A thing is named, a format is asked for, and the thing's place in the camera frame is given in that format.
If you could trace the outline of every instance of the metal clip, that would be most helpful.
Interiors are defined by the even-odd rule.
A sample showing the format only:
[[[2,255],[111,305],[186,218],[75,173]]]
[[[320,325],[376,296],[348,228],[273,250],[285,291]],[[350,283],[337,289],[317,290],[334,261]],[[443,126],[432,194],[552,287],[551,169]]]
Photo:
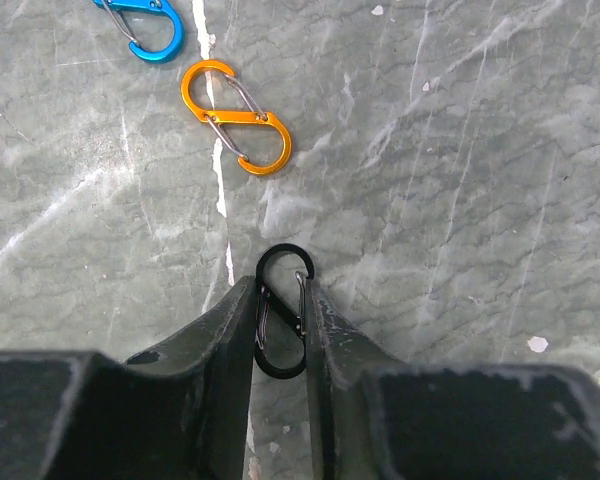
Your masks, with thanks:
[[[205,110],[195,104],[191,97],[191,84],[202,73],[208,71],[220,72],[224,75],[227,83],[237,90],[245,101],[250,111],[235,110]],[[282,124],[278,117],[271,112],[262,110],[246,87],[236,78],[235,72],[226,63],[218,60],[203,60],[193,65],[182,78],[181,84],[182,99],[189,110],[202,123],[208,123],[216,132],[222,143],[238,156],[238,163],[247,172],[254,175],[270,175],[284,167],[291,157],[291,135],[287,128]],[[266,125],[275,128],[282,137],[282,153],[280,157],[270,165],[258,166],[249,161],[222,129],[222,124],[235,123],[240,125]]]
[[[301,272],[296,272],[296,280],[300,285],[300,307],[296,314],[286,304],[286,302],[280,298],[267,284],[264,279],[264,269],[267,262],[277,254],[288,254],[293,253],[298,255],[307,269],[306,277]],[[258,299],[258,327],[256,329],[256,346],[254,350],[254,357],[256,363],[260,369],[269,375],[270,377],[277,379],[289,379],[300,375],[305,369],[305,355],[304,355],[304,342],[305,342],[305,281],[311,280],[315,276],[315,267],[313,260],[309,254],[302,248],[292,243],[280,243],[274,245],[269,250],[264,252],[258,264],[256,266],[256,285],[260,288],[260,297]],[[303,344],[303,355],[302,360],[295,366],[290,368],[278,368],[272,365],[264,355],[264,347],[267,342],[266,327],[267,318],[269,316],[269,310],[273,309],[282,320],[287,324],[293,333],[302,341]]]
[[[111,16],[118,30],[129,39],[129,49],[133,54],[148,63],[166,63],[178,56],[184,45],[184,25],[177,12],[167,0],[93,0]],[[140,46],[140,41],[133,35],[124,22],[120,12],[123,10],[139,13],[164,15],[173,22],[173,38],[171,43],[159,52],[148,52]]]

